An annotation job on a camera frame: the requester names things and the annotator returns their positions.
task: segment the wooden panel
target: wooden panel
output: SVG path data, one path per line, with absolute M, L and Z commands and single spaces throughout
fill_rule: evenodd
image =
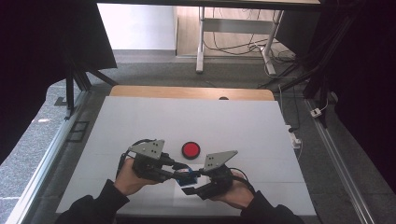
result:
M 219 99 L 222 96 L 230 100 L 274 101 L 274 95 L 268 90 L 186 88 L 154 86 L 115 86 L 110 96 L 135 96 L 180 99 Z

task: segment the white table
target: white table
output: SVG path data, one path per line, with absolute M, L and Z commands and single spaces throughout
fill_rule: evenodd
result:
M 114 179 L 120 154 L 144 138 L 164 139 L 163 152 L 193 168 L 203 167 L 205 154 L 238 150 L 226 164 L 242 169 L 273 206 L 315 215 L 277 102 L 114 96 L 102 106 L 57 212 L 84 195 L 97 197 L 106 179 Z M 189 141 L 202 150 L 193 161 L 180 151 Z M 239 216 L 239 210 L 226 204 L 181 194 L 174 180 L 144 187 L 130 200 L 119 214 Z

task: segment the black sleeve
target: black sleeve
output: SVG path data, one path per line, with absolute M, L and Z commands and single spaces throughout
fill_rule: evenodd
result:
M 256 224 L 304 224 L 286 206 L 280 204 L 273 207 L 260 191 L 256 192 L 248 207 L 242 210 L 241 217 L 251 219 Z
M 129 202 L 113 184 L 111 180 L 107 180 L 97 199 L 87 195 L 75 201 L 55 223 L 112 223 L 117 211 Z

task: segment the gray floor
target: gray floor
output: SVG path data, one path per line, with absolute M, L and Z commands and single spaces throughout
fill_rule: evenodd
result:
M 116 56 L 119 69 L 103 72 L 120 84 L 256 89 L 258 85 L 270 80 L 263 72 L 261 60 L 205 59 L 205 72 L 197 76 L 194 72 L 194 59 L 152 54 L 134 56 L 120 52 L 116 52 Z M 282 71 L 285 66 L 276 64 L 276 69 Z M 300 73 L 297 71 L 291 76 L 299 76 Z M 51 169 L 49 178 L 36 197 L 25 223 L 53 223 L 57 217 L 54 211 L 73 174 L 102 102 L 110 91 L 110 87 L 101 80 L 94 77 L 91 77 L 91 80 L 93 88 L 89 92 L 83 113 L 78 118 L 79 122 L 88 122 L 88 130 L 80 141 L 64 143 L 55 161 L 56 165 Z M 270 89 L 276 89 L 277 83 L 269 86 Z M 285 120 L 292 127 L 299 126 L 297 115 L 300 119 L 300 128 L 296 131 L 296 135 L 303 139 L 304 148 L 299 163 L 318 217 L 323 223 L 361 223 L 318 135 L 314 121 L 309 116 L 304 99 L 300 97 L 303 88 L 304 85 L 295 88 L 297 95 L 295 98 L 292 90 L 283 92 L 282 105 Z M 11 156 L 0 167 L 0 178 L 3 179 L 0 184 L 0 223 L 7 220 L 64 118 L 64 106 L 53 106 L 58 97 L 64 97 L 62 82 L 49 89 L 45 106 L 37 114 L 35 121 Z M 376 223 L 396 223 L 395 194 L 389 189 L 359 144 L 337 119 L 333 112 L 333 103 L 328 106 L 327 121 L 328 130 L 339 147 Z M 68 139 L 79 139 L 81 136 L 78 134 L 70 133 Z M 303 217 L 303 219 L 306 223 L 320 223 L 318 217 Z

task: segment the person's right hand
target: person's right hand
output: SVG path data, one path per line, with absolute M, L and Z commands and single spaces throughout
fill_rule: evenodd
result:
M 237 172 L 233 172 L 233 175 L 244 178 Z M 233 180 L 233 186 L 226 193 L 215 196 L 210 200 L 224 202 L 234 208 L 243 209 L 248 207 L 253 198 L 254 195 L 250 192 L 248 186 L 240 181 Z
M 120 170 L 119 176 L 114 182 L 114 187 L 116 187 L 116 189 L 118 189 L 125 196 L 135 194 L 146 185 L 158 184 L 158 182 L 153 180 L 137 177 L 137 175 L 134 173 L 134 170 L 132 169 L 133 165 L 133 158 L 126 159 Z

